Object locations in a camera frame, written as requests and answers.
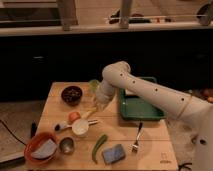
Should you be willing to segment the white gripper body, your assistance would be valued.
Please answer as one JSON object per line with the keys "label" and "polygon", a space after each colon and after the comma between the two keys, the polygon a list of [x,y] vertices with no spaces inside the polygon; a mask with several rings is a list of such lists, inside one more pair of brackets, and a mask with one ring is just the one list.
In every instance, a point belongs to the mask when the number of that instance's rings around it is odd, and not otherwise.
{"label": "white gripper body", "polygon": [[98,110],[104,110],[110,103],[111,98],[109,96],[105,95],[104,93],[102,93],[101,91],[97,90],[95,92],[94,101],[95,101],[95,105]]}

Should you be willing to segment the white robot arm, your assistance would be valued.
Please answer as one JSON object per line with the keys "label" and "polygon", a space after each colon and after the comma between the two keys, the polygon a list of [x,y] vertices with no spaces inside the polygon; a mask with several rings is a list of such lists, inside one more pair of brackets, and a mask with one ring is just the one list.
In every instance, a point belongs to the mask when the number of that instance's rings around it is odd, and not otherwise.
{"label": "white robot arm", "polygon": [[126,61],[107,65],[95,91],[95,103],[107,104],[116,88],[127,89],[197,132],[192,171],[213,171],[213,104],[130,74]]}

